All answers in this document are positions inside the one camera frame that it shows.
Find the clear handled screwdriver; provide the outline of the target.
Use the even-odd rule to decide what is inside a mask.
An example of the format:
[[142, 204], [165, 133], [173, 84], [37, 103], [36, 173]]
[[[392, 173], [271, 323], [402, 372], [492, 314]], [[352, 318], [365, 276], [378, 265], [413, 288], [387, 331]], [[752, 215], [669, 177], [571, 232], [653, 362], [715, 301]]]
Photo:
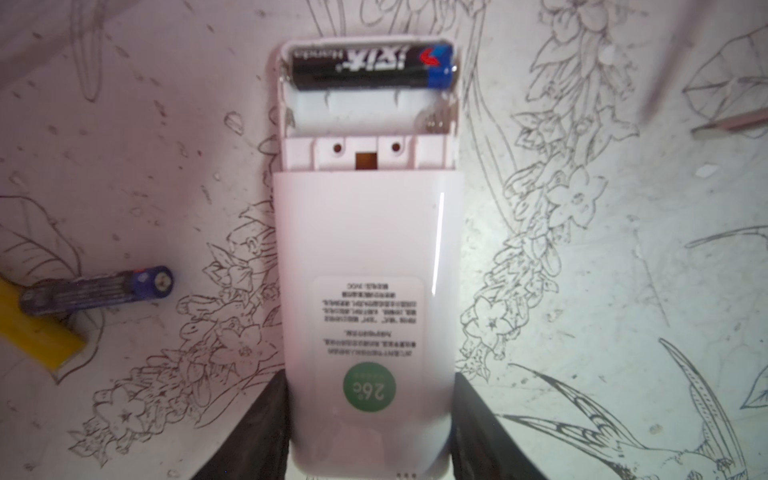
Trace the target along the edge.
[[715, 120], [691, 130], [697, 140], [721, 138], [767, 127], [767, 109], [754, 110], [740, 115]]

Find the small white remote control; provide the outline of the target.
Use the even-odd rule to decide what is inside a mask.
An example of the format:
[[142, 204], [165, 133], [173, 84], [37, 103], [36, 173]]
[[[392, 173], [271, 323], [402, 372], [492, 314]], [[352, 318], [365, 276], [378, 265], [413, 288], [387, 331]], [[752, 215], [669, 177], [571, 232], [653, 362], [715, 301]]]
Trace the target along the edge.
[[[296, 48], [446, 42], [453, 84], [300, 91]], [[323, 38], [278, 56], [273, 178], [292, 456], [310, 476], [437, 479], [449, 463], [464, 177], [457, 46]]]

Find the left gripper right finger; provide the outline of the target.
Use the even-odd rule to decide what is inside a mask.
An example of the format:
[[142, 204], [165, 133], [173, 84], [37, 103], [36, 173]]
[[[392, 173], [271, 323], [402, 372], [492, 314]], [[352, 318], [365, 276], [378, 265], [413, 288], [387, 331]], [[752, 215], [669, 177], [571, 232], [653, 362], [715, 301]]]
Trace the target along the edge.
[[545, 480], [469, 380], [455, 375], [449, 440], [457, 480]]

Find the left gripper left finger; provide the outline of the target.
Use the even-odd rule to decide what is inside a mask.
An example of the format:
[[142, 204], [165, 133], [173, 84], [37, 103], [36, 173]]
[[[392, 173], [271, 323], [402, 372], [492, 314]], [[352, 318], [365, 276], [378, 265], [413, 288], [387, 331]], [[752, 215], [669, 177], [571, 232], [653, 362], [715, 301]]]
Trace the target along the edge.
[[286, 373], [278, 371], [194, 480], [284, 480], [291, 437]]

